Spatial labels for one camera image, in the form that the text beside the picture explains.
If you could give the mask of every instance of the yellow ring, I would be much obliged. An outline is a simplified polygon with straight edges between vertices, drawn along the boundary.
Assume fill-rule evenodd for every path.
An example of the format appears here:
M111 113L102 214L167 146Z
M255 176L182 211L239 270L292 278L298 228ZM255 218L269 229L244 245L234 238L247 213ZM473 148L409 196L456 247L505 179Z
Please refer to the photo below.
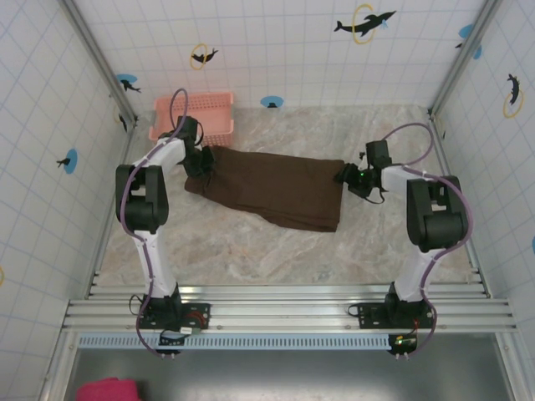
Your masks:
M508 94L505 100L503 101L503 116L506 119L512 119L514 116L516 116L520 110L522 110L522 107L524 105L524 93L521 89L518 89L518 93L522 95L522 100L520 100L520 105L518 106L518 110L515 111L513 114L507 114L507 101L512 97L512 94Z
M369 4L360 4L356 10L354 10L354 13L353 13L353 20L351 21L351 32L353 33L353 40L355 43L357 44L367 44L369 42L371 42L371 39L374 38L375 36L375 28L371 31L371 36L369 37L368 40L365 40L363 42L360 42L357 37L355 36L355 31L354 31L354 20L357 18L357 13L362 9L362 8L368 8L370 11L374 11L374 8L371 7Z
M195 51L196 51L199 47L201 47L201 46L204 48L204 59L202 60L201 67L199 67L199 68L197 69L197 68L195 68L195 67L193 66L193 60L194 60L193 55L195 54ZM193 48L193 50L191 51L191 56L190 56L190 66L191 66L193 69L195 69L196 71L202 69L202 68L204 67L204 64L206 64L206 58L207 58L207 57L208 57L208 46L206 46L204 43L199 43L199 44L197 44L197 45Z
M120 123L120 119L116 117L117 115L119 115L119 110L117 109L117 104L115 104L114 105L114 121L116 124Z

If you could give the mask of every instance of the gray floor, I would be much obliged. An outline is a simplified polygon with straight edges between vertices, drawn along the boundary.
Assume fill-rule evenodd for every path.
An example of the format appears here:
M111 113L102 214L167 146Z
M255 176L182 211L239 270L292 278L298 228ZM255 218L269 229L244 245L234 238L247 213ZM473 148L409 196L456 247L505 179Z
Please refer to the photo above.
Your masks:
M384 351L79 352L67 400L83 383L132 378L143 401L506 401L493 336L437 335L417 357Z
M232 148L358 163L366 142L415 121L428 122L426 111L407 105L239 109ZM141 124L131 161L151 147L147 132L147 124ZM422 128L403 130L389 140L394 162L415 159L428 144ZM419 167L441 173L434 153ZM386 194L386 202L376 206L344 190L337 232L317 233L283 229L189 194L185 180L181 167L166 177L171 209L166 246L181 285L391 282L410 251L401 196ZM465 250L445 257L436 270L432 280L466 282ZM114 221L98 283L143 282L134 243Z

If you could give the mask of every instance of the white tiled wall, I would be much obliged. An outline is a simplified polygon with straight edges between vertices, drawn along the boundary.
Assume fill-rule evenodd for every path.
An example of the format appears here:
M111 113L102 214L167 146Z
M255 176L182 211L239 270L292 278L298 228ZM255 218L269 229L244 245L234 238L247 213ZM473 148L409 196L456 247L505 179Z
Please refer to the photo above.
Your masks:
M0 399L35 399L126 135L56 0L0 2ZM72 175L56 160L75 148Z
M506 0L442 115L444 147L475 208L474 243L497 297L510 298L535 361L535 2ZM505 118L516 76L524 104ZM518 110L522 94L511 114Z
M138 78L142 93L127 95L139 111L180 86L230 89L243 107L260 107L266 95L286 105L430 106L460 51L459 31L483 1L368 3L375 14L396 14L359 45L351 33L333 32L338 20L351 26L362 5L355 0L77 1L113 70ZM219 52L196 71L190 58L199 43Z

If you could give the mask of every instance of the brown cloth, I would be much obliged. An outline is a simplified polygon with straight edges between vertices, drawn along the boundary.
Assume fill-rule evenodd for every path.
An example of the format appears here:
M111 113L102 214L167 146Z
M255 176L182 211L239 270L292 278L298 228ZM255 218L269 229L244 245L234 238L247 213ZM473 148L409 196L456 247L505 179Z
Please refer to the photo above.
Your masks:
M211 147L211 174L188 177L184 188L210 201L256 213L277 226L334 232L340 221L342 160L240 152Z

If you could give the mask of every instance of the marble floor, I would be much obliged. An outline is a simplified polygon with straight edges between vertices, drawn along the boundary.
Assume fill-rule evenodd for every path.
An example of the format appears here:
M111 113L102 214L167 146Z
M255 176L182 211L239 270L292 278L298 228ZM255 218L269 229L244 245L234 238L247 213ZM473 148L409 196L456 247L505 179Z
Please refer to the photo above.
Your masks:
M394 127L426 122L417 106L307 107L239 109L232 148L356 163L371 140ZM141 119L131 161L151 147L148 122ZM422 128L389 139L394 162L413 160L429 143ZM436 155L421 169L440 174ZM335 233L296 231L259 216L233 211L183 190L186 173L178 167L166 177L170 216L166 246L181 285L360 284L394 280L409 254L405 200L385 194L371 205L344 189L342 217ZM464 248L446 256L435 272L440 282L465 282L470 265ZM99 284L144 282L134 242L114 221Z

